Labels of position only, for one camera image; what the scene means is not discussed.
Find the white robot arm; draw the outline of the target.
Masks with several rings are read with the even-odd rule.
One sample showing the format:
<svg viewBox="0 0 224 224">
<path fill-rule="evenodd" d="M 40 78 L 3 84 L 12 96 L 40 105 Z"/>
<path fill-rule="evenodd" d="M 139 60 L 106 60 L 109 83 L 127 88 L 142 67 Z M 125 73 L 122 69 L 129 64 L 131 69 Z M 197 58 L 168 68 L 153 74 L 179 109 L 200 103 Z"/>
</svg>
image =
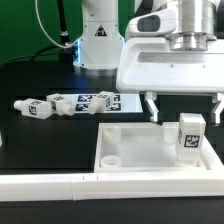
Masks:
<svg viewBox="0 0 224 224">
<path fill-rule="evenodd" d="M 217 37 L 223 0 L 135 0 L 152 10 L 118 30 L 118 0 L 82 0 L 83 34 L 74 69 L 116 77 L 121 92 L 143 92 L 159 119 L 159 95 L 210 95 L 212 119 L 224 111 L 224 39 Z"/>
</svg>

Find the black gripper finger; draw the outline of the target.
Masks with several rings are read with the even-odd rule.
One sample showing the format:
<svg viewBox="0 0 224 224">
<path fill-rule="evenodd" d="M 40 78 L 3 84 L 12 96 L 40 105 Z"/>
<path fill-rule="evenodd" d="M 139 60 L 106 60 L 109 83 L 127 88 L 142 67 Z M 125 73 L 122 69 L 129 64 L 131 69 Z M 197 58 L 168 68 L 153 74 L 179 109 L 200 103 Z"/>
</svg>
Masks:
<svg viewBox="0 0 224 224">
<path fill-rule="evenodd" d="M 151 121 L 157 123 L 159 121 L 159 110 L 155 104 L 157 99 L 157 94 L 155 92 L 146 92 L 145 93 L 145 102 L 147 108 L 151 113 Z"/>
<path fill-rule="evenodd" d="M 220 116 L 224 110 L 224 93 L 217 93 L 212 96 L 213 109 L 211 111 L 211 119 L 214 124 L 220 123 Z"/>
</svg>

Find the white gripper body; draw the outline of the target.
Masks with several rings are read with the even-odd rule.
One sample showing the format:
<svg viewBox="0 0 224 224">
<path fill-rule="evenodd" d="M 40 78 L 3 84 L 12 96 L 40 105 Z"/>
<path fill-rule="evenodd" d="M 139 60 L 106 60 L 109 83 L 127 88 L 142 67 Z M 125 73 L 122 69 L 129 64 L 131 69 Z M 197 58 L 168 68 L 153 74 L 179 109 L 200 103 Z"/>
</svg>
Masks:
<svg viewBox="0 0 224 224">
<path fill-rule="evenodd" d="M 210 41 L 207 51 L 172 51 L 165 38 L 130 39 L 121 52 L 116 87 L 125 93 L 224 93 L 224 40 Z"/>
</svg>

